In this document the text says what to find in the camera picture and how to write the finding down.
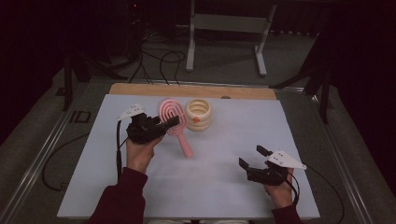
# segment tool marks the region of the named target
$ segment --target wooden edge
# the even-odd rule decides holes
[[[109,94],[276,100],[271,89],[223,86],[115,83]]]

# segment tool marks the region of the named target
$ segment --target brush handle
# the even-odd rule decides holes
[[[187,139],[186,139],[186,136],[184,136],[184,133],[183,132],[178,133],[177,139],[181,145],[181,149],[183,149],[184,156],[186,158],[191,158],[194,155],[194,153],[190,147],[189,142],[187,142]]]

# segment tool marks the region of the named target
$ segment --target table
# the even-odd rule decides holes
[[[218,31],[236,31],[247,33],[262,34],[262,40],[259,46],[255,47],[255,55],[257,65],[259,66],[259,74],[262,77],[267,75],[267,70],[262,57],[262,49],[270,31],[272,18],[274,17],[276,5],[272,4],[270,11],[266,18],[251,18],[240,16],[226,16],[226,15],[209,15],[195,13],[195,0],[191,0],[191,15],[190,15],[190,44],[187,54],[186,70],[191,72],[194,66],[195,29],[218,30]]]
[[[256,219],[272,216],[272,203],[262,185],[247,181],[245,171],[238,165],[238,157],[241,157],[252,167],[264,168],[265,158],[255,151],[257,145],[285,150],[299,160],[281,104],[272,90],[115,84],[109,93],[93,124],[58,217],[86,218],[92,214],[103,189],[117,182],[116,150],[112,150],[116,141],[116,116],[134,103],[144,103],[147,114],[152,115],[157,102],[164,96],[176,98],[182,104],[191,97],[206,98],[212,104],[213,123],[201,133],[185,131],[194,150],[192,159],[183,157],[175,137],[166,135],[156,146],[144,189],[145,218]],[[242,116],[249,109],[254,109],[254,113]],[[127,124],[124,121],[121,129],[126,129]],[[294,174],[301,188],[297,206],[300,216],[319,217],[305,172],[296,170]]]

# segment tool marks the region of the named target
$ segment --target human hand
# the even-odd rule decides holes
[[[163,136],[146,144],[135,144],[131,139],[126,140],[126,167],[145,174],[151,159],[154,157],[154,147],[163,140]]]
[[[288,175],[287,179],[290,183],[292,181],[291,175],[293,174],[293,171],[294,169],[288,168],[288,172],[290,174]],[[283,208],[293,204],[291,198],[291,187],[286,182],[283,182],[279,186],[264,185],[264,188],[271,197],[275,208]]]

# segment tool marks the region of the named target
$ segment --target maroon sleeve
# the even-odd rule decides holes
[[[143,187],[147,180],[146,175],[123,168],[119,183],[105,188],[88,224],[143,223]]]
[[[276,224],[302,224],[297,213],[296,206],[290,205],[284,208],[272,210]]]

